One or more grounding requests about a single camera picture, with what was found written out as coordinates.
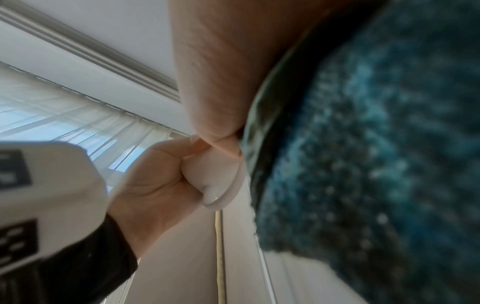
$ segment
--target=white round object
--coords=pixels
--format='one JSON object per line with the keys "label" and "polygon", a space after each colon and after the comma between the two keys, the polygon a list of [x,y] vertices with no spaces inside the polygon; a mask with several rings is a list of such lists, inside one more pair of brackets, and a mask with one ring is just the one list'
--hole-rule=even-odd
{"label": "white round object", "polygon": [[247,176],[243,159],[232,159],[213,147],[186,158],[180,170],[185,179],[203,193],[203,205],[212,210],[225,208],[236,197]]}

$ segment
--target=hand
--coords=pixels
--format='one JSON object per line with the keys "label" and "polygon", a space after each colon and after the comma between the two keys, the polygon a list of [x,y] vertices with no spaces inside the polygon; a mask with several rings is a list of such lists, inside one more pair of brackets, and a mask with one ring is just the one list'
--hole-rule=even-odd
{"label": "hand", "polygon": [[240,156],[237,131],[275,61],[349,0],[169,0],[177,82],[193,127]]}
{"label": "hand", "polygon": [[186,156],[209,145],[198,137],[169,140],[148,148],[113,189],[108,214],[140,258],[168,229],[200,205],[202,194],[180,172]]}

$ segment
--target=white ceiling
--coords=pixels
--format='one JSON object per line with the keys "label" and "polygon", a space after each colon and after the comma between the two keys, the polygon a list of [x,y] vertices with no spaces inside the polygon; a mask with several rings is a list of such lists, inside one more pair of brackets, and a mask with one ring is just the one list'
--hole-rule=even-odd
{"label": "white ceiling", "polygon": [[175,80],[167,0],[21,0]]}

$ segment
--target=blue fuzzy fabric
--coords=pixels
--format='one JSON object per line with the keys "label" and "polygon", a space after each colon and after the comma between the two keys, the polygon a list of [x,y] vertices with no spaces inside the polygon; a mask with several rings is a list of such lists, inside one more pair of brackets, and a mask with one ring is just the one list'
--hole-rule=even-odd
{"label": "blue fuzzy fabric", "polygon": [[370,303],[480,303],[480,2],[389,4],[295,102],[256,172],[261,247]]}

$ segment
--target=white curtain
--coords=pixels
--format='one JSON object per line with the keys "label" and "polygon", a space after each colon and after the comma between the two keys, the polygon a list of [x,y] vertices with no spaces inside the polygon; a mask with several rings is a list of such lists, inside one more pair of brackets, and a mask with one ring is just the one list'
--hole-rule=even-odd
{"label": "white curtain", "polygon": [[167,127],[0,63],[0,141],[79,145],[108,190],[146,148],[170,134]]}

